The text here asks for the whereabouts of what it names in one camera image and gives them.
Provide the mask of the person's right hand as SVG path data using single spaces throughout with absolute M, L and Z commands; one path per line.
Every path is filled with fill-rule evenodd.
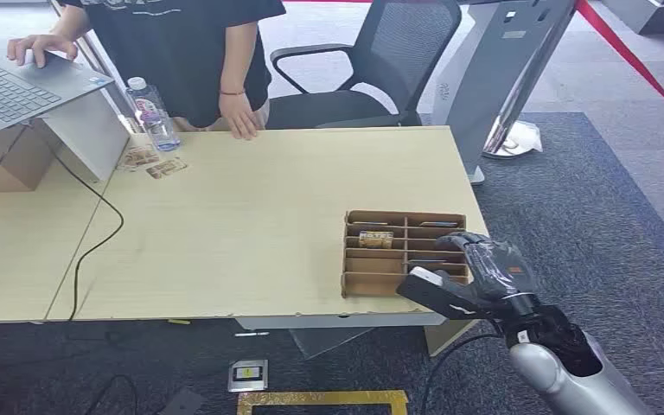
M 35 64 L 42 68 L 47 63 L 46 53 L 61 52 L 68 60 L 73 61 L 78 55 L 78 49 L 74 41 L 62 35 L 29 35 L 24 38 L 11 39 L 7 44 L 6 57 L 14 61 L 18 66 L 23 66 L 27 51 L 31 50 Z

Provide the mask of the person's left hand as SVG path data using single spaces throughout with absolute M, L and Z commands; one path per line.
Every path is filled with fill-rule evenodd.
M 251 140 L 257 136 L 258 120 L 245 93 L 221 93 L 219 108 L 235 138 Z

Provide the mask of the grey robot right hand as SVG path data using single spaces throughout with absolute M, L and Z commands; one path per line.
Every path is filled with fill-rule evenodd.
M 479 233 L 454 232 L 437 238 L 435 247 L 464 254 L 472 281 L 444 287 L 457 306 L 502 320 L 532 315 L 540 306 L 533 273 L 516 246 Z

